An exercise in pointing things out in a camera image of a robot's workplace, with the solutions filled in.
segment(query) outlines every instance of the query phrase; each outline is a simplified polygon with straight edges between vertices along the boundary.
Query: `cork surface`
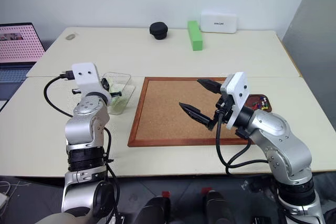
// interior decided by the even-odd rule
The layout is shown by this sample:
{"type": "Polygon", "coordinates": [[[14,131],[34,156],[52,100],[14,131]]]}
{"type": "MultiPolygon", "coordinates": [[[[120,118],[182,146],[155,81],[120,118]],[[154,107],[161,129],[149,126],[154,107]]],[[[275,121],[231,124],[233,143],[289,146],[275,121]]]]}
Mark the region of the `cork surface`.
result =
{"type": "MultiPolygon", "coordinates": [[[[129,147],[215,144],[216,127],[209,131],[179,106],[190,104],[213,117],[220,95],[203,88],[198,78],[146,78],[135,115],[129,147]]],[[[224,78],[215,78],[223,83],[224,78]]],[[[235,129],[222,125],[221,144],[246,144],[235,129]]]]}

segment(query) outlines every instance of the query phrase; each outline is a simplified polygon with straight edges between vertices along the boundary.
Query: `white table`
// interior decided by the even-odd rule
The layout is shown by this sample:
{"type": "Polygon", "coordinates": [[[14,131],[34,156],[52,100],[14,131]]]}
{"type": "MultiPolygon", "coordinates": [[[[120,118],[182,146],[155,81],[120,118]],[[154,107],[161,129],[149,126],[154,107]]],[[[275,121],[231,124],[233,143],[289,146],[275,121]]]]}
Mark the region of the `white table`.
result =
{"type": "Polygon", "coordinates": [[[93,61],[101,74],[132,76],[218,77],[245,71],[248,77],[298,77],[274,31],[202,33],[204,48],[193,51],[185,29],[170,29],[156,40],[144,28],[69,27],[28,73],[58,76],[78,62],[93,61]],[[66,40],[76,34],[73,40],[66,40]]]}
{"type": "MultiPolygon", "coordinates": [[[[0,174],[9,176],[63,177],[67,171],[64,127],[68,118],[44,100],[50,77],[28,78],[0,113],[0,174]]],[[[293,133],[312,152],[313,171],[335,170],[336,133],[305,81],[299,77],[249,78],[251,93],[264,93],[273,111],[281,114],[293,133]]],[[[111,158],[118,176],[221,174],[215,146],[127,147],[143,77],[133,78],[136,90],[122,115],[111,115],[111,158]]],[[[74,81],[60,80],[50,87],[56,106],[71,113],[80,96],[72,95],[74,81]]],[[[222,146],[228,160],[242,146],[222,146]]],[[[239,158],[265,158],[257,146],[239,158]]],[[[235,172],[269,172],[267,164],[253,164],[235,172]]]]}

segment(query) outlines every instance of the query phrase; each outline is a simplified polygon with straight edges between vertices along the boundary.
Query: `green sponge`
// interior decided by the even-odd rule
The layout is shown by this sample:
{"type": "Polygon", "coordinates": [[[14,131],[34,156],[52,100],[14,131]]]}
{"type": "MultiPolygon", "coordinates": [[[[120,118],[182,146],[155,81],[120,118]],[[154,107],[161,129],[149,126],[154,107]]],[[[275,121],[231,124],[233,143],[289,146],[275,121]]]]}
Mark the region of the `green sponge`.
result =
{"type": "Polygon", "coordinates": [[[188,22],[188,32],[191,45],[194,51],[200,51],[203,48],[202,33],[198,27],[197,21],[188,22]]]}

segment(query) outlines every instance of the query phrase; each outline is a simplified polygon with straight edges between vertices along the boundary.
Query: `floor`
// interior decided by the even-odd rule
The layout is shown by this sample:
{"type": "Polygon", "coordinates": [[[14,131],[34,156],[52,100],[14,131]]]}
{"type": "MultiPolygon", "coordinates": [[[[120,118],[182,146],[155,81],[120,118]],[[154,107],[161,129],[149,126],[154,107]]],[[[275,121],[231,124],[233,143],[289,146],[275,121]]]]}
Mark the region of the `floor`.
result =
{"type": "MultiPolygon", "coordinates": [[[[0,181],[8,181],[12,186],[8,195],[12,195],[7,207],[0,211],[1,224],[35,223],[47,215],[60,212],[62,200],[62,179],[48,183],[51,186],[30,182],[13,177],[0,177],[0,181]]],[[[252,192],[250,189],[254,179],[228,178],[226,176],[182,176],[154,178],[120,178],[121,197],[119,211],[126,215],[126,223],[133,223],[135,217],[154,196],[162,195],[162,191],[170,192],[172,218],[170,223],[205,223],[202,210],[202,190],[213,189],[222,193],[230,202],[236,223],[249,224],[252,216],[268,216],[273,224],[278,223],[277,208],[268,196],[268,190],[252,192]]],[[[336,172],[314,175],[314,183],[318,191],[324,212],[336,208],[336,172]]],[[[0,187],[0,192],[8,187],[0,187]]]]}

